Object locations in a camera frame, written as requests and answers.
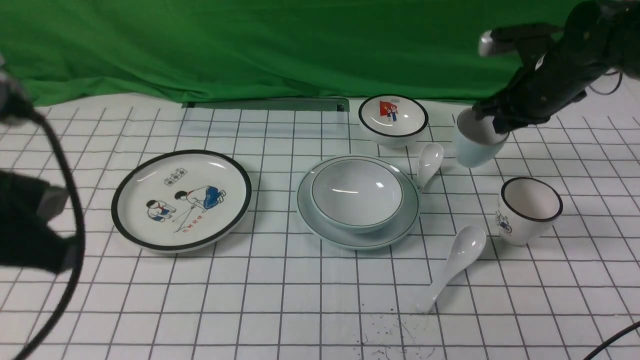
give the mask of light blue cup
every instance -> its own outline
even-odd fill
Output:
[[[458,115],[453,134],[456,160],[468,168],[478,167],[493,159],[509,138],[509,133],[493,130],[493,117],[476,120],[471,108]]]

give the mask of white cup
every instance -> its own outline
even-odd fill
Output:
[[[509,133],[493,130],[493,117],[476,120],[471,108],[458,115],[453,134],[456,160],[468,168],[478,167],[493,159],[509,138]]]
[[[551,186],[532,177],[514,177],[498,196],[498,233],[509,244],[526,245],[549,230],[562,209],[562,199]]]

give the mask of spoon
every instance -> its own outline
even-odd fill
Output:
[[[429,285],[427,299],[418,302],[418,311],[424,314],[430,313],[440,292],[451,279],[478,259],[485,244],[486,234],[478,226],[470,225],[458,231],[451,244],[449,257],[442,273],[438,274]]]
[[[422,191],[429,180],[438,172],[442,165],[444,149],[439,143],[429,143],[420,151],[418,157],[418,189]]]

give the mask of table surface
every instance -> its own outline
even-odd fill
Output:
[[[640,320],[640,106],[626,90],[590,95],[514,132],[496,160],[472,170],[456,164],[451,147],[465,107],[423,104],[429,131],[392,150],[366,140],[355,102],[351,113],[42,108],[75,169],[88,239],[81,284],[33,359],[582,359]],[[422,195],[420,224],[390,248],[322,243],[291,205],[321,158],[368,154],[415,176],[430,141],[445,148],[441,174]],[[159,256],[118,234],[109,207],[132,169],[180,149],[231,155],[256,191],[223,240]],[[0,151],[0,167],[62,182],[33,126],[0,127]],[[498,190],[515,176],[551,184],[564,202],[554,228],[526,247],[503,243],[494,220]],[[456,231],[469,224],[490,234],[481,259],[436,311],[417,313]],[[51,227],[73,231],[70,211]],[[0,359],[42,326],[67,279],[0,268]],[[639,357],[633,332],[598,359]]]

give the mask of green cloth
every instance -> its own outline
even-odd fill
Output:
[[[139,92],[177,102],[402,94],[470,100],[516,56],[480,58],[488,29],[563,24],[574,0],[21,0],[0,4],[0,53],[39,105]]]

